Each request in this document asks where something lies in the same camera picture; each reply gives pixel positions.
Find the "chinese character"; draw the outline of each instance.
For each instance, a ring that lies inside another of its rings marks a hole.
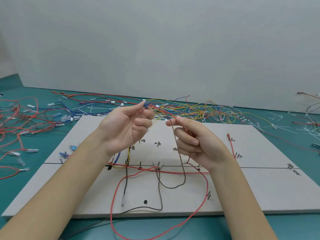
[[[297,172],[297,170],[292,170],[292,172],[294,172],[296,175],[301,176],[300,173]]]
[[[235,156],[234,157],[236,157],[236,158],[241,158],[241,157],[243,157],[243,156],[241,156],[240,154],[238,154],[238,156],[237,156],[237,152],[235,153]]]
[[[293,169],[293,167],[294,167],[294,166],[293,166],[292,164],[290,164],[290,163],[288,163],[287,165],[288,165],[288,169],[290,169],[290,170]]]

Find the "white board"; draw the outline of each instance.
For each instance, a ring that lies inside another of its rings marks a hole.
[[[320,0],[0,0],[24,86],[295,112],[319,23]]]
[[[67,151],[70,145],[81,143],[94,129],[103,117],[82,116],[58,147],[43,163],[35,175],[30,179],[18,196],[13,200],[2,216],[12,217],[16,214],[35,193],[49,180],[66,159],[59,156],[59,152]],[[251,125],[233,124],[205,124],[231,149],[227,133],[233,138],[234,152],[242,157],[237,159],[238,164],[250,184],[258,203],[266,214],[281,213],[314,213],[320,212],[320,187],[302,172],[292,161],[282,154]],[[179,165],[178,153],[173,150],[175,145],[171,127],[164,121],[155,121],[143,137],[145,142],[136,143],[134,150],[130,150],[130,165],[149,168],[153,161],[162,162],[163,171],[182,172]],[[119,164],[124,164],[128,151],[124,150],[119,157]],[[191,166],[185,166],[186,172],[197,172]],[[128,169],[128,174],[134,174],[137,169]],[[94,182],[79,207],[74,218],[108,217],[110,206],[118,182],[126,175],[125,169],[107,170],[105,167]],[[183,175],[161,173],[161,181],[168,187],[181,184]],[[220,202],[210,176],[211,197],[206,200],[198,215],[223,214]],[[125,194],[124,207],[121,206],[125,182],[120,185],[114,204],[113,213],[149,206],[160,207],[158,192],[158,178],[154,172],[142,172],[135,178],[129,178]],[[160,185],[163,201],[163,210],[136,210],[120,215],[121,217],[141,216],[184,216],[193,213],[202,203],[206,194],[206,181],[202,175],[186,175],[186,183],[176,189],[166,189]]]

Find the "white backdrop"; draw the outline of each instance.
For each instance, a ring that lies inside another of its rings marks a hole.
[[[0,29],[25,86],[300,112],[320,93],[320,0],[0,0]]]

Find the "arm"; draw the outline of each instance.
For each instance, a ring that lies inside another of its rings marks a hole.
[[[58,239],[110,157],[140,140],[152,125],[154,113],[143,105],[112,111],[0,230],[0,239]]]
[[[226,145],[202,123],[177,116],[168,126],[178,150],[207,169],[217,191],[233,240],[277,240],[237,161]]]

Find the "forearm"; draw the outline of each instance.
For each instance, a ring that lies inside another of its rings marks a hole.
[[[237,161],[227,152],[211,178],[233,240],[276,240]]]
[[[57,240],[109,158],[95,131],[3,227],[0,239]]]

